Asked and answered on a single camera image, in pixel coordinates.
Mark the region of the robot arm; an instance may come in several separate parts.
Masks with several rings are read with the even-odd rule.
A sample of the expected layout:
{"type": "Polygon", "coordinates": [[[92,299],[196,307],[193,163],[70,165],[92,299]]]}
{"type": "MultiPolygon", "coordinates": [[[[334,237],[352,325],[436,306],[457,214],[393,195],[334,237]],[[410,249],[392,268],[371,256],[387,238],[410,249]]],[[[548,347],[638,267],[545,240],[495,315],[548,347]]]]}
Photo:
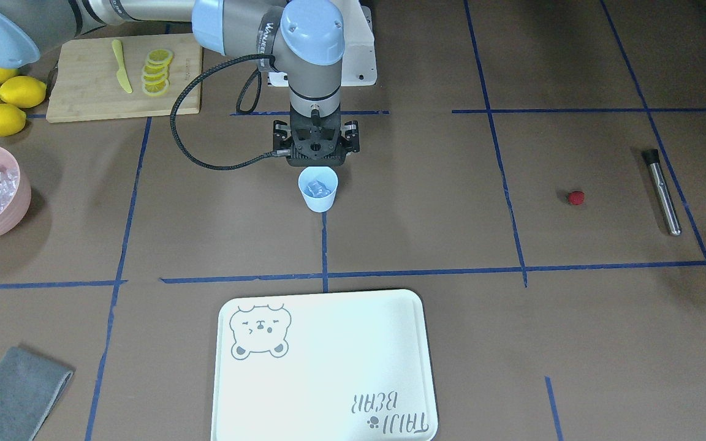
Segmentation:
{"type": "Polygon", "coordinates": [[[228,58],[264,54],[282,72],[290,109],[325,122],[341,109],[344,17],[330,1],[0,1],[0,67],[37,62],[81,37],[178,25],[228,58]]]}

